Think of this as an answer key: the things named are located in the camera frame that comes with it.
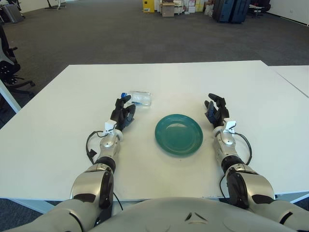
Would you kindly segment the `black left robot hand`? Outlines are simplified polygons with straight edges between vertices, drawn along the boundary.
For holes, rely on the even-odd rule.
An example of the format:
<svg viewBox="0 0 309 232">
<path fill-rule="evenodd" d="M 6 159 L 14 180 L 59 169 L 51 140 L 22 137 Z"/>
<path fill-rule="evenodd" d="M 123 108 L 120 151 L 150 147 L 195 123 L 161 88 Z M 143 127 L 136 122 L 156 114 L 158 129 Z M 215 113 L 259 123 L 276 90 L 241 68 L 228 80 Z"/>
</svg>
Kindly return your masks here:
<svg viewBox="0 0 309 232">
<path fill-rule="evenodd" d="M 125 104 L 131 99 L 130 95 L 116 100 L 115 109 L 112 111 L 111 120 L 116 122 L 115 129 L 122 131 L 125 127 L 134 121 L 136 106 L 134 104 L 125 107 Z"/>
</svg>

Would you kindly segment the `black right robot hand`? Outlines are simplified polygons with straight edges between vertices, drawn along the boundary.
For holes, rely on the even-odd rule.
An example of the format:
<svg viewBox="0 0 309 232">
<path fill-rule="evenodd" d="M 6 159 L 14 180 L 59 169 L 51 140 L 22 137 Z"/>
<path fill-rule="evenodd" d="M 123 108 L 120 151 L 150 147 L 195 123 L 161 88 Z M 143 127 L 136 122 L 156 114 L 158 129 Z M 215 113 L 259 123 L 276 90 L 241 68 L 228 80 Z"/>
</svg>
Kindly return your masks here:
<svg viewBox="0 0 309 232">
<path fill-rule="evenodd" d="M 223 126 L 224 119 L 229 118 L 229 111 L 226 108 L 225 99 L 213 93 L 209 93 L 208 97 L 211 101 L 204 101 L 207 108 L 205 113 L 206 118 L 214 128 Z"/>
</svg>

